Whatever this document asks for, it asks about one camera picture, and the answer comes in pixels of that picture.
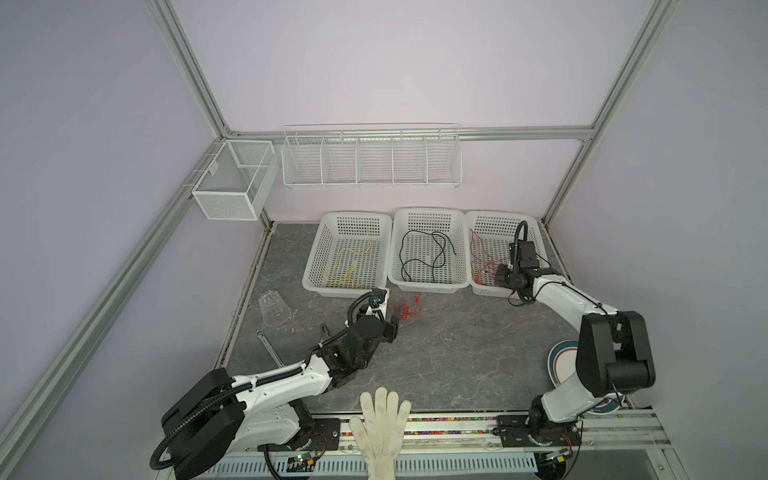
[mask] metal wrench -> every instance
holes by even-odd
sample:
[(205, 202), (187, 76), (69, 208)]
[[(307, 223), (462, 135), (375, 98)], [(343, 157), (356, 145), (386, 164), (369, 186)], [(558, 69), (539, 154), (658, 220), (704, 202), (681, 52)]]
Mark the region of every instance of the metal wrench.
[(281, 360), (280, 357), (277, 356), (277, 352), (275, 352), (275, 349), (272, 348), (272, 345), (270, 344), (270, 341), (267, 340), (266, 337), (264, 336), (264, 331), (263, 330), (257, 330), (256, 331), (256, 336), (259, 337), (259, 339), (261, 340), (261, 343), (264, 344), (264, 346), (266, 347), (267, 352), (269, 352), (270, 355), (272, 356), (272, 360), (277, 362), (277, 366), (278, 367), (285, 366), (285, 363), (283, 363), (283, 360)]

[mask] bundle of red wires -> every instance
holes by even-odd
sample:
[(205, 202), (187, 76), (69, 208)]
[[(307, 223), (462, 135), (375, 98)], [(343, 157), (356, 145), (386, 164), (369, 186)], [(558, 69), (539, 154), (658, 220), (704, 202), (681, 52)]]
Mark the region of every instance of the bundle of red wires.
[(411, 313), (410, 308), (408, 308), (408, 303), (403, 300), (402, 301), (402, 308), (400, 310), (400, 323), (404, 323), (407, 319), (413, 318), (414, 316), (419, 316), (422, 314), (423, 306), (420, 302), (422, 298), (422, 294), (419, 293), (416, 295), (416, 300), (413, 303), (413, 313)]
[[(472, 261), (470, 262), (470, 266), (472, 267), (472, 279), (478, 285), (493, 286), (493, 276), (496, 273), (496, 269), (499, 265), (504, 263), (505, 260), (495, 260), (485, 249), (485, 241), (473, 229), (470, 228), (469, 231), (472, 232), (472, 241), (469, 243), (469, 253), (472, 254)], [(480, 247), (482, 248), (485, 258), (480, 258), (475, 255), (475, 250), (473, 248), (475, 245), (475, 237), (480, 240)], [(489, 274), (491, 278), (490, 280), (483, 282), (482, 276), (485, 274)]]

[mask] black cable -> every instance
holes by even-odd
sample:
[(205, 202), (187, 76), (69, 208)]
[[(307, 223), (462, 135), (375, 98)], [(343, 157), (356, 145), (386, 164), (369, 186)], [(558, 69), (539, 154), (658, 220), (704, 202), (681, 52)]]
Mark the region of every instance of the black cable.
[(352, 302), (352, 305), (350, 305), (346, 310), (346, 324), (348, 326), (352, 326), (354, 324), (355, 321), (353, 317), (355, 316), (355, 310), (360, 305), (360, 303), (363, 303), (371, 296), (373, 296), (373, 292), (365, 292), (363, 295), (358, 296), (354, 302)]
[[(327, 340), (323, 340), (320, 343), (325, 345), (326, 343), (331, 343), (331, 342), (333, 342), (335, 340), (338, 340), (341, 337), (345, 336), (347, 331), (349, 331), (349, 328), (341, 329), (340, 331), (338, 331), (338, 332), (334, 333), (333, 335), (331, 335), (331, 337), (329, 337)], [(310, 360), (312, 359), (312, 354), (315, 353), (317, 350), (320, 350), (320, 348), (322, 348), (321, 345), (315, 345), (313, 347), (310, 347), (306, 351), (306, 356), (304, 357), (304, 363), (309, 365), (310, 364)]]
[(287, 372), (282, 373), (276, 373), (275, 375), (263, 377), (256, 380), (256, 385), (252, 383), (244, 383), (243, 385), (238, 385), (236, 387), (233, 387), (228, 390), (224, 390), (221, 393), (217, 393), (216, 395), (210, 397), (209, 399), (205, 399), (202, 401), (199, 407), (197, 407), (195, 410), (193, 410), (191, 413), (189, 413), (187, 416), (185, 416), (181, 421), (174, 427), (173, 430), (170, 431), (168, 435), (165, 436), (164, 439), (161, 440), (161, 442), (157, 445), (157, 448), (152, 452), (152, 456), (149, 458), (149, 468), (152, 468), (153, 470), (162, 470), (163, 468), (171, 467), (174, 463), (173, 460), (163, 460), (160, 461), (160, 457), (163, 455), (163, 452), (165, 452), (165, 449), (168, 448), (168, 446), (176, 439), (176, 437), (179, 436), (179, 434), (193, 421), (198, 419), (201, 415), (203, 415), (205, 412), (207, 412), (212, 406), (219, 405), (224, 401), (225, 399), (228, 399), (231, 396), (235, 396), (240, 392), (245, 392), (246, 390), (251, 390), (256, 388), (257, 386), (266, 385), (267, 383), (276, 382), (278, 380), (287, 379), (291, 376), (298, 375), (302, 372), (301, 367), (296, 367), (293, 370), (289, 370)]
[(541, 255), (539, 255), (538, 253), (536, 253), (536, 256), (537, 256), (537, 257), (539, 257), (539, 258), (541, 258), (543, 261), (547, 262), (547, 265), (549, 265), (550, 267), (552, 267), (552, 262), (550, 262), (549, 260), (545, 259), (544, 257), (542, 257)]
[[(437, 246), (440, 247), (440, 252), (437, 254), (435, 259), (432, 261), (432, 265), (430, 265), (429, 263), (425, 262), (424, 260), (421, 260), (421, 259), (418, 259), (418, 258), (412, 258), (412, 259), (407, 260), (405, 262), (402, 261), (402, 249), (406, 245), (406, 236), (409, 233), (411, 233), (411, 232), (423, 233), (425, 235), (429, 235), (430, 237), (432, 237), (432, 239), (435, 241), (435, 243), (437, 243)], [(443, 243), (442, 244), (440, 244), (440, 242), (438, 242), (438, 238), (442, 238), (443, 239)], [(436, 268), (443, 268), (445, 266), (445, 264), (448, 262), (447, 256), (445, 255), (445, 248), (448, 246), (449, 243), (451, 244), (451, 248), (453, 249), (453, 254), (456, 255), (456, 247), (454, 247), (453, 242), (451, 241), (451, 238), (448, 235), (446, 235), (445, 233), (438, 232), (438, 231), (434, 231), (432, 233), (429, 233), (429, 232), (424, 232), (424, 231), (421, 231), (421, 230), (408, 230), (405, 233), (405, 235), (402, 236), (402, 241), (400, 243), (400, 252), (398, 253), (398, 257), (400, 258), (400, 264), (402, 265), (400, 267), (400, 276), (401, 276), (401, 278), (403, 280), (405, 280), (406, 279), (406, 275), (407, 275), (408, 276), (408, 281), (412, 282), (413, 278), (411, 277), (411, 274), (408, 273), (408, 270), (406, 270), (406, 265), (408, 263), (410, 263), (410, 262), (420, 262), (420, 263), (423, 263), (426, 266), (429, 266), (430, 268), (432, 268), (432, 283), (437, 283), (435, 281), (435, 269)], [(437, 263), (438, 258), (440, 258), (440, 256), (442, 256), (442, 264), (441, 265), (435, 265)]]
[(603, 313), (605, 313), (605, 315), (606, 315), (606, 316), (608, 315), (608, 312), (606, 312), (606, 311), (605, 311), (605, 309), (603, 308), (603, 304), (602, 304), (602, 303), (600, 303), (600, 302), (595, 302), (594, 300), (592, 300), (592, 299), (591, 299), (591, 298), (589, 298), (588, 296), (584, 295), (582, 292), (580, 292), (580, 291), (576, 290), (574, 287), (572, 287), (572, 286), (568, 285), (566, 282), (555, 282), (555, 281), (551, 281), (551, 282), (547, 282), (547, 283), (545, 283), (544, 285), (542, 285), (542, 286), (541, 286), (541, 287), (538, 289), (538, 292), (536, 292), (536, 295), (534, 295), (534, 296), (533, 296), (533, 300), (536, 300), (536, 297), (538, 296), (538, 294), (539, 294), (539, 293), (541, 293), (541, 291), (544, 289), (544, 287), (545, 287), (545, 286), (547, 286), (547, 285), (549, 285), (550, 283), (556, 283), (556, 284), (558, 284), (558, 285), (562, 285), (562, 286), (564, 286), (565, 288), (569, 289), (570, 291), (578, 293), (579, 295), (581, 295), (582, 297), (584, 297), (586, 300), (589, 300), (590, 302), (592, 302), (592, 304), (593, 304), (593, 305), (595, 305), (597, 308), (599, 308), (600, 310), (603, 310)]
[(616, 384), (611, 379), (611, 374), (607, 370), (605, 371), (605, 377), (608, 380), (608, 382), (611, 382), (611, 386), (614, 387), (614, 394), (616, 395), (616, 398), (612, 399), (611, 397), (603, 397), (603, 400), (610, 400), (611, 402), (615, 402), (616, 405), (619, 406), (619, 408), (623, 408), (623, 406), (621, 405), (621, 402), (619, 401), (619, 398), (621, 397), (621, 395), (619, 395), (619, 392), (616, 389)]
[(266, 463), (266, 469), (270, 471), (272, 474), (272, 478), (275, 480), (286, 480), (284, 477), (281, 477), (279, 473), (277, 473), (277, 470), (275, 469), (275, 465), (272, 465), (272, 460), (270, 460), (270, 446), (264, 445), (264, 461)]
[(571, 467), (568, 469), (567, 472), (565, 472), (565, 475), (563, 475), (563, 478), (560, 480), (565, 480), (565, 477), (569, 476), (571, 472), (573, 472), (574, 467), (576, 466), (576, 461), (578, 460), (578, 454), (581, 452), (581, 436), (584, 434), (584, 419), (581, 420), (581, 430), (578, 433), (578, 447), (576, 448), (576, 455), (574, 456), (574, 461), (571, 463)]

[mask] wire shelf rack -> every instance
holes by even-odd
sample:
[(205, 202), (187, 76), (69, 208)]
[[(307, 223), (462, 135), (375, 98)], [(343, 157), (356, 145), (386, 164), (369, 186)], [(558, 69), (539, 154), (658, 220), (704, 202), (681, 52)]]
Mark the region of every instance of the wire shelf rack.
[(289, 188), (457, 187), (462, 151), (455, 124), (293, 125), (284, 128)]
[(227, 140), (192, 194), (212, 220), (258, 220), (278, 169), (271, 141)]

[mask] plate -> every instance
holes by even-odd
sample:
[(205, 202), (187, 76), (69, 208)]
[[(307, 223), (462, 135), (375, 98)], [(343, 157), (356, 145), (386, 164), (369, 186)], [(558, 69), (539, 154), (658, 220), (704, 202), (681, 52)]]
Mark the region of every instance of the plate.
[[(563, 340), (552, 347), (547, 356), (547, 371), (549, 379), (554, 386), (558, 386), (569, 376), (576, 372), (576, 352), (578, 351), (578, 340)], [(607, 400), (589, 410), (589, 413), (595, 415), (607, 415), (608, 413), (619, 410), (619, 404), (624, 403), (624, 396), (619, 396), (620, 402), (617, 402), (616, 394), (606, 395)]]

